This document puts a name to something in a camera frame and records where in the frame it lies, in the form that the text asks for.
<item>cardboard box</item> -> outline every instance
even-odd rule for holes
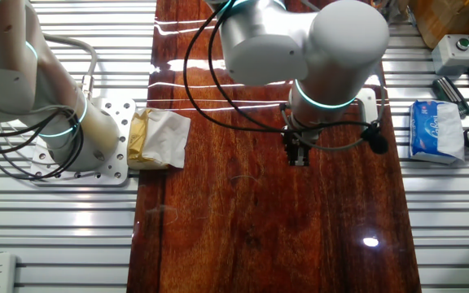
[[[446,34],[469,34],[469,0],[410,0],[410,9],[432,49]]]

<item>wooden table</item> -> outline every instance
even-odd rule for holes
[[[287,6],[306,11],[299,1]],[[128,292],[420,292],[389,108],[386,155],[363,144],[311,151],[310,167],[290,167],[279,134],[223,129],[187,101],[183,57],[202,23],[186,21],[210,14],[202,0],[157,4],[148,106],[179,109],[192,122],[185,168],[141,173]],[[252,127],[212,87],[209,32],[191,55],[192,94],[214,118]],[[219,42],[213,53],[221,60]],[[217,66],[221,83],[232,84]],[[249,114],[283,126],[277,104],[287,100],[288,82],[226,88],[252,107]],[[356,126],[327,129],[321,142],[341,146],[359,133]]]

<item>green button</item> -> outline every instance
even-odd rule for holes
[[[460,40],[459,40],[459,43],[461,44],[461,46],[466,46],[466,47],[469,46],[469,41],[468,41],[468,39],[464,39],[464,38],[463,38],[463,39],[460,39]]]
[[[457,42],[457,48],[460,50],[468,50],[469,40],[466,38],[459,39],[459,42]]]

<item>bolt hole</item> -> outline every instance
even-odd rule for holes
[[[97,159],[101,162],[104,162],[106,160],[106,158],[104,157],[104,154],[99,150],[94,151],[94,157],[95,157],[95,159]]]

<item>glowing cyan ring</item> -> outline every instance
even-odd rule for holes
[[[247,2],[247,1],[251,1],[251,0],[238,0],[237,2],[234,3],[233,8],[235,8],[237,5],[240,5],[240,4],[242,4],[242,3],[244,3],[244,2]],[[280,5],[281,7],[283,7],[283,9],[287,9],[287,8],[285,7],[285,4],[283,4],[281,1],[279,1],[279,0],[274,0],[274,1],[275,1],[278,5]],[[227,8],[228,5],[229,5],[229,3],[227,3],[227,4],[224,6],[224,8],[221,9],[220,13],[224,12],[224,10]]]
[[[36,50],[32,47],[32,45],[30,45],[29,42],[26,42],[26,46],[33,52],[33,54],[36,56],[36,60],[39,59],[39,57],[37,57],[37,52]]]
[[[356,99],[354,97],[350,101],[348,101],[346,103],[342,103],[340,105],[326,105],[326,104],[318,103],[318,102],[314,101],[313,99],[309,98],[309,96],[307,94],[305,94],[304,91],[301,89],[300,83],[298,82],[298,80],[295,80],[295,85],[296,85],[296,88],[298,89],[298,92],[305,99],[305,101],[313,104],[316,107],[320,107],[320,108],[323,108],[323,109],[329,109],[329,110],[341,109],[343,107],[347,107],[348,105],[350,105],[350,103],[354,102],[354,100]]]
[[[86,110],[88,110],[88,102],[85,100],[85,110],[82,112],[82,116],[81,118],[79,118],[79,123],[77,125],[74,125],[72,126],[72,128],[70,129],[66,129],[65,131],[63,131],[62,133],[57,133],[57,134],[39,134],[39,136],[41,137],[44,137],[44,138],[57,138],[57,137],[60,137],[60,136],[63,136],[65,134],[68,134],[70,132],[72,132],[73,130],[76,130],[77,127],[81,127],[81,122],[85,119],[85,116],[86,116]]]

